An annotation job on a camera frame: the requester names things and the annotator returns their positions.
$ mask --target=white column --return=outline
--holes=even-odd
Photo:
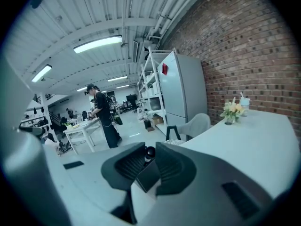
[[[48,111],[47,101],[45,98],[45,93],[40,93],[40,96],[41,96],[41,105],[42,105],[42,107],[44,107],[44,116],[48,120],[48,126],[49,126],[48,132],[52,133],[54,140],[57,141],[55,131],[50,128],[51,120],[50,120],[50,115],[49,115],[49,111]]]

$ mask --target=person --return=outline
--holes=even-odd
[[[94,96],[96,109],[92,111],[91,116],[100,119],[109,148],[118,147],[117,143],[121,140],[121,137],[112,125],[113,117],[110,113],[109,105],[111,99],[102,93],[94,84],[87,86],[87,93]]]
[[[48,133],[47,139],[45,141],[45,145],[50,146],[55,149],[56,153],[60,156],[62,152],[59,150],[60,145],[53,138],[52,133]]]
[[[73,119],[74,115],[73,115],[73,110],[69,110],[68,108],[66,109],[70,119]]]

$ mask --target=floor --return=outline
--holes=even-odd
[[[122,137],[122,141],[119,143],[119,146],[128,145],[134,142],[145,142],[147,146],[154,146],[157,141],[165,141],[166,136],[155,127],[154,131],[148,132],[145,127],[143,121],[139,121],[137,119],[137,113],[127,112],[120,115],[123,125],[117,125],[117,131]],[[92,133],[92,139],[95,143],[95,151],[102,151],[109,149],[107,141],[103,136],[101,131],[102,129],[97,129]],[[63,143],[67,143],[68,139],[62,138],[61,141]],[[77,150],[79,154],[82,153],[91,153],[91,150],[86,143],[77,142],[76,143]],[[66,157],[70,155],[74,155],[75,152],[70,150],[64,153],[61,157]]]

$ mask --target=black pants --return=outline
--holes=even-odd
[[[118,147],[117,142],[120,139],[120,135],[112,125],[111,119],[101,119],[101,123],[103,125],[103,132],[109,148]]]

